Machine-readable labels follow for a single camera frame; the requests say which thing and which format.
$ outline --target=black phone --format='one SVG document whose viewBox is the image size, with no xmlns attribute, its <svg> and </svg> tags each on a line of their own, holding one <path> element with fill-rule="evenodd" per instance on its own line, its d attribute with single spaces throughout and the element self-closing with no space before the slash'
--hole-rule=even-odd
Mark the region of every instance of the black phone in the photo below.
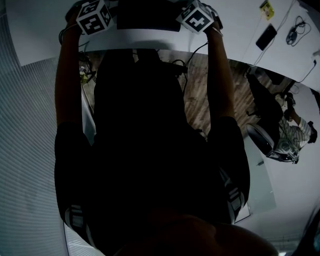
<svg viewBox="0 0 320 256">
<path fill-rule="evenodd" d="M 257 40 L 256 46 L 260 48 L 260 50 L 264 50 L 266 46 L 271 42 L 272 39 L 277 35 L 276 29 L 270 24 L 265 32 L 261 35 L 261 37 Z"/>
</svg>

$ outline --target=person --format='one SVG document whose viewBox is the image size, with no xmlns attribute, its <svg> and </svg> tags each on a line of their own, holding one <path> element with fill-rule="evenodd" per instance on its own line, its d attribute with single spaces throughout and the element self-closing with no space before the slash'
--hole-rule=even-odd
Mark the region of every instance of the person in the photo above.
<svg viewBox="0 0 320 256">
<path fill-rule="evenodd" d="M 68 27 L 75 24 L 76 15 Z M 56 82 L 55 190 L 67 226 L 106 256 L 277 255 L 232 225 L 250 174 L 235 121 L 234 87 L 215 22 L 209 42 L 208 142 L 188 123 L 178 80 L 154 50 L 107 51 L 94 90 L 97 134 L 82 131 L 78 41 L 63 36 Z"/>
<path fill-rule="evenodd" d="M 307 123 L 296 113 L 291 93 L 287 93 L 285 99 L 282 99 L 280 94 L 272 95 L 255 75 L 247 74 L 246 77 L 261 114 L 261 124 L 275 143 L 274 152 L 287 155 L 297 163 L 301 149 L 308 143 L 315 143 L 317 139 L 313 122 Z M 291 126 L 288 121 L 294 121 L 297 126 Z"/>
</svg>

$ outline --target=floor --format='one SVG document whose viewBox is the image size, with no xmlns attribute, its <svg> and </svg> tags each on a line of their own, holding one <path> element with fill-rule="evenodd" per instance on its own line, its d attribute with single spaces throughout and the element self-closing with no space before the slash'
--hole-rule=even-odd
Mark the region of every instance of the floor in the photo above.
<svg viewBox="0 0 320 256">
<path fill-rule="evenodd" d="M 93 70 L 98 69 L 103 58 L 104 52 L 89 53 L 91 62 L 93 63 Z M 173 51 L 173 50 L 159 50 L 159 57 L 162 61 L 174 61 L 181 59 L 187 61 L 191 57 L 191 52 Z M 241 128 L 243 137 L 246 137 L 245 126 L 247 123 L 256 123 L 258 119 L 256 116 L 246 114 L 246 111 L 253 112 L 255 105 L 253 103 L 253 96 L 251 94 L 247 79 L 244 78 L 244 72 L 248 65 L 242 62 L 229 60 L 231 72 L 235 85 L 235 116 L 239 127 Z M 290 83 L 289 78 L 284 78 L 280 85 L 272 84 L 269 77 L 264 74 L 259 77 L 259 81 L 271 93 L 282 92 Z M 181 88 L 185 84 L 183 75 L 179 77 Z M 206 134 L 210 131 L 210 112 L 209 103 L 207 101 L 207 55 L 195 54 L 189 68 L 188 83 L 186 93 L 184 96 L 185 113 L 188 123 L 195 129 L 202 129 Z M 93 90 L 95 82 L 91 80 L 83 86 L 87 99 L 89 100 L 91 109 L 94 108 Z"/>
</svg>

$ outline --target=striped shirt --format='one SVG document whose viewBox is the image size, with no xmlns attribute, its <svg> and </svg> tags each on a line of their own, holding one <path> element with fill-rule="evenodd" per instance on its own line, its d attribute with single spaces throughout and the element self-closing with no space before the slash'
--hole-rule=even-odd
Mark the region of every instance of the striped shirt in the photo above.
<svg viewBox="0 0 320 256">
<path fill-rule="evenodd" d="M 297 161 L 300 150 L 308 143 L 310 135 L 311 127 L 303 118 L 301 118 L 299 126 L 290 126 L 283 116 L 279 122 L 280 139 L 275 152 L 289 155 L 294 161 Z"/>
</svg>

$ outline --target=corrugated wall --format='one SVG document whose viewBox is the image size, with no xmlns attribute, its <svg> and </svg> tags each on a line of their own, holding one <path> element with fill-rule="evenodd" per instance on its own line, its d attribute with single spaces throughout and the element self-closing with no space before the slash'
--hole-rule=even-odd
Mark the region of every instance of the corrugated wall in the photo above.
<svg viewBox="0 0 320 256">
<path fill-rule="evenodd" d="M 0 255 L 68 255 L 54 189 L 57 59 L 20 67 L 0 18 Z"/>
</svg>

